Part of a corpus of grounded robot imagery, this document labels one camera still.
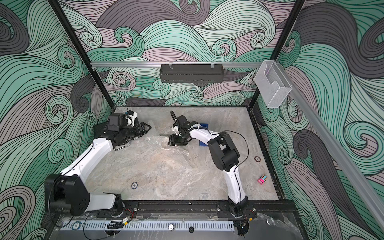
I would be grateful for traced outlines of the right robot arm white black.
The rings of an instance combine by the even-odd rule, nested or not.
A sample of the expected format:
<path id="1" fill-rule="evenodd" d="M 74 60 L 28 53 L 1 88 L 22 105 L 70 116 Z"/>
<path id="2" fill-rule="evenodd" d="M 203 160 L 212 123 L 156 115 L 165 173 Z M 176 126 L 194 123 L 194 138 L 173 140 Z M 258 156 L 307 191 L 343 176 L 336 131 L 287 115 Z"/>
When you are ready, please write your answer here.
<path id="1" fill-rule="evenodd" d="M 189 129 L 176 125 L 172 127 L 170 146 L 185 146 L 191 140 L 196 139 L 206 144 L 215 166 L 223 172 L 228 187 L 228 199 L 233 215 L 242 214 L 248 204 L 248 197 L 243 189 L 240 173 L 240 153 L 231 136 L 223 131 L 211 132 L 209 129 L 197 124 Z"/>

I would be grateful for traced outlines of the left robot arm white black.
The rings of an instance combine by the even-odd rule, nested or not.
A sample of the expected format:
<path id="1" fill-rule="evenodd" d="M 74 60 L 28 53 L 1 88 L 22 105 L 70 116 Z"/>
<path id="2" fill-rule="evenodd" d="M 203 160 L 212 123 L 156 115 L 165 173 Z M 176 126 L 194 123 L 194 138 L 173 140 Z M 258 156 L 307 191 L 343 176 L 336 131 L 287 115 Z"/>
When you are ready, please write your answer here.
<path id="1" fill-rule="evenodd" d="M 86 212 L 123 212 L 120 194 L 91 193 L 86 180 L 105 155 L 117 146 L 124 146 L 151 130 L 141 122 L 134 126 L 109 127 L 93 140 L 92 144 L 67 168 L 45 179 L 45 209 L 49 214 L 81 216 Z"/>

